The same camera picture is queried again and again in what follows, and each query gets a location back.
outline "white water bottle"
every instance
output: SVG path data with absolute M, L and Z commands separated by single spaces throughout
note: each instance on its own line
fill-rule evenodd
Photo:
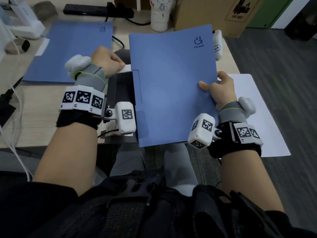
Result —
M 154 31 L 165 32 L 174 0 L 150 0 L 151 27 Z

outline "folder logo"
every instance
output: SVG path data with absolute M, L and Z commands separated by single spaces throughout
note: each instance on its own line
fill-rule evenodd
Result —
M 196 39 L 194 40 L 194 43 L 196 44 L 196 46 L 194 48 L 198 48 L 198 47 L 203 47 L 203 40 L 201 39 L 201 37 L 196 37 Z

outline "black power adapter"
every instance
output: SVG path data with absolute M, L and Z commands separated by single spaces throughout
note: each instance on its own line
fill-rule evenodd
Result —
M 21 77 L 14 85 L 13 88 L 16 88 L 19 83 L 22 81 Z M 8 119 L 11 117 L 11 115 L 15 111 L 15 107 L 13 107 L 11 104 L 9 104 L 10 100 L 12 99 L 13 90 L 8 89 L 4 94 L 0 95 L 0 125 L 3 127 L 5 123 L 8 121 Z

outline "blue folder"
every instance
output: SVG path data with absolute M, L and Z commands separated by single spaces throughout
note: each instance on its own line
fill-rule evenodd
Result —
M 65 63 L 74 55 L 90 56 L 98 46 L 111 49 L 113 25 L 110 22 L 55 22 L 42 56 L 35 56 L 23 81 L 72 83 Z
M 217 82 L 212 27 L 163 34 L 130 34 L 139 146 L 187 141 L 194 119 L 217 120 L 200 80 Z

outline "wooden desk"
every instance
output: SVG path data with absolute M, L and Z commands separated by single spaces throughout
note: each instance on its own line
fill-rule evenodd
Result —
M 58 10 L 59 19 L 63 20 L 81 20 L 81 21 L 104 21 L 101 17 L 88 16 L 72 16 L 64 15 Z M 135 13 L 136 22 L 148 22 L 150 20 L 149 11 L 141 11 Z M 125 49 L 129 49 L 129 37 L 132 32 L 138 33 L 156 33 L 148 26 L 136 26 L 122 18 L 109 18 L 108 21 L 113 22 L 113 35 L 120 39 Z M 52 20 L 45 23 L 47 28 L 50 27 Z M 29 67 L 38 47 L 42 43 L 40 40 L 30 41 L 31 47 L 22 54 L 19 59 L 19 68 L 14 70 L 17 60 L 16 55 L 6 55 L 0 63 L 0 93 L 4 93 L 10 83 L 14 84 L 21 76 L 24 75 Z M 121 48 L 117 42 L 113 42 L 112 50 L 116 51 Z M 238 74 L 239 70 L 235 61 L 228 49 L 227 44 L 223 39 L 223 56 L 217 63 L 218 71 L 225 71 L 230 74 Z M 36 147 L 47 146 L 55 132 L 55 123 L 58 117 L 58 106 L 61 103 L 61 98 L 67 85 L 28 85 L 21 83 L 17 92 L 23 101 L 22 120 L 18 129 L 17 147 Z M 11 100 L 11 104 L 19 107 L 15 96 Z M 8 138 L 11 138 L 13 133 L 13 118 L 17 117 L 18 112 L 10 118 L 4 126 L 4 132 Z M 103 143 L 103 139 L 99 139 L 98 143 Z M 7 148 L 4 140 L 0 137 L 0 148 Z

